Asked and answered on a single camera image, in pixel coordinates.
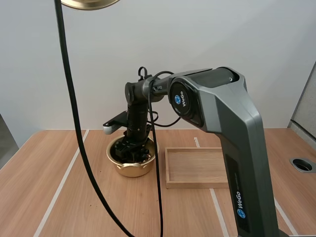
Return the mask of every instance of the gold lamp shade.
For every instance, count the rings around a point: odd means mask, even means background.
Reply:
[[[78,10],[98,10],[118,2],[119,0],[61,0],[65,6]]]

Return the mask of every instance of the gray robotic arm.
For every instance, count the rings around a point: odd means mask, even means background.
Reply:
[[[148,127],[146,133],[140,121],[147,120],[150,88],[152,102],[168,95],[182,119],[220,138],[238,236],[288,236],[278,229],[262,119],[247,93],[244,76],[222,67],[164,79],[148,76],[126,84],[125,136],[134,143],[134,138],[144,141],[148,135]]]

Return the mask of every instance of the gold bowl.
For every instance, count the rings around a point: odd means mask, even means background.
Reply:
[[[107,147],[107,156],[109,158],[109,160],[113,163],[115,170],[126,177],[139,177],[142,176],[144,174],[147,174],[153,167],[154,165],[154,160],[156,158],[155,156],[155,146],[154,146],[154,141],[152,138],[150,139],[150,142],[148,142],[145,145],[145,148],[149,150],[149,154],[151,155],[151,158],[143,163],[120,163],[118,161],[116,161],[112,155],[111,155],[111,147],[118,142],[119,140],[122,140],[124,137],[124,135],[115,138],[114,140],[112,140],[108,147]]]

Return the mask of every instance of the wooden desk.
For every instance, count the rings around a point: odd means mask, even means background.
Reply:
[[[137,237],[159,236],[155,169],[139,178],[126,178],[107,159],[107,144],[121,133],[88,132],[84,144],[92,170],[112,210],[130,232]],[[237,236],[228,189],[165,188],[164,147],[195,147],[196,141],[201,147],[218,147],[219,139],[199,130],[158,130],[157,139],[164,236]],[[316,151],[290,129],[266,129],[266,140],[280,229],[291,236],[316,235],[316,173],[300,173],[289,162],[293,157],[316,162]],[[95,194],[80,154],[60,185],[77,150],[74,131],[42,131],[0,170],[0,236],[125,236]],[[58,187],[62,189],[57,196]]]

